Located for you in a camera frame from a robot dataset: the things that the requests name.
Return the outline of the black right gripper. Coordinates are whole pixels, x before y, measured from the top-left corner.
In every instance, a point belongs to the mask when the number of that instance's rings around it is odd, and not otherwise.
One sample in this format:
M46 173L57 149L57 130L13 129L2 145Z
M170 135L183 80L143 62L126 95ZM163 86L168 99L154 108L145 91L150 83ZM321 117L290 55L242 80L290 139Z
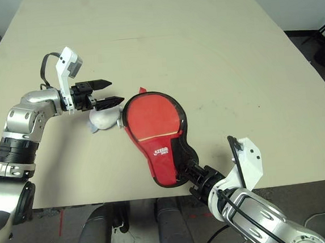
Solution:
M201 203L208 204L211 189L223 180L225 176L210 166L199 166L195 161L189 161L184 170L179 171L180 176L194 186L189 192Z

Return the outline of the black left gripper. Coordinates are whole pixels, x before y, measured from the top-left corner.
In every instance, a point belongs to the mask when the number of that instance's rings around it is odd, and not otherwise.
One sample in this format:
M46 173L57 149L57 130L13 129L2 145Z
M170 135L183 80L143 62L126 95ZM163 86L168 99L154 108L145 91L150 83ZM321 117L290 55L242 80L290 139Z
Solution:
M118 96L106 97L101 100L97 100L92 97L93 91L102 90L112 85L110 81L105 79L95 79L89 82L77 82L70 88L70 96L73 100L72 106L75 110L81 110L82 112L91 110L95 106L95 110L110 109L120 105L125 98Z

